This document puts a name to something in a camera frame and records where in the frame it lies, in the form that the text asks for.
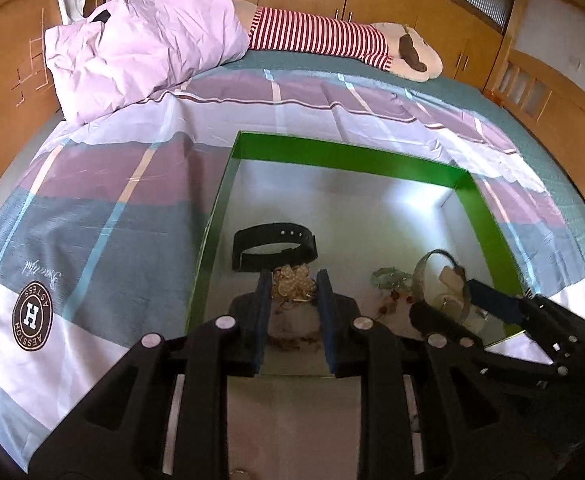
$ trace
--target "round logo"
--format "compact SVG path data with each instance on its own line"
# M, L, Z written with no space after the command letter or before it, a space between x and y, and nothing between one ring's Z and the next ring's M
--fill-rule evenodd
M52 300L42 283L21 291L13 310L13 335L21 348L33 352L46 344L52 326Z

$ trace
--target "folded pink quilt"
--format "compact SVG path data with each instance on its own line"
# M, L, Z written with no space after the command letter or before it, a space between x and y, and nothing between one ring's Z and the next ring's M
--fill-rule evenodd
M232 0L111 0L45 33L61 109L78 124L239 59L247 48Z

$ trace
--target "black wristband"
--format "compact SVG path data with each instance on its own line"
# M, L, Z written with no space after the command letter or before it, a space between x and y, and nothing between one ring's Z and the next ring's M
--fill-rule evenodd
M247 249L266 244L297 243L299 247L284 249L273 254L243 254ZM277 267L307 264L317 258L317 245L313 233L298 224L262 224L235 233L232 244L232 270L261 272Z

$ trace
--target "red and white striped fabric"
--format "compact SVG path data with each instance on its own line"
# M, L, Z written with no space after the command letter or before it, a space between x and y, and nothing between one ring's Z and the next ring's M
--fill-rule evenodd
M372 25L269 7L255 12L250 48L352 57L386 71L393 60L386 39Z

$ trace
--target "plush toy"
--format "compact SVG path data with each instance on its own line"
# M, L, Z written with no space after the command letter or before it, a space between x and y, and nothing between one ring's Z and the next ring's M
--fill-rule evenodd
M352 57L380 70L423 82L442 73L436 51L410 27L344 22L234 0L253 50L291 50Z

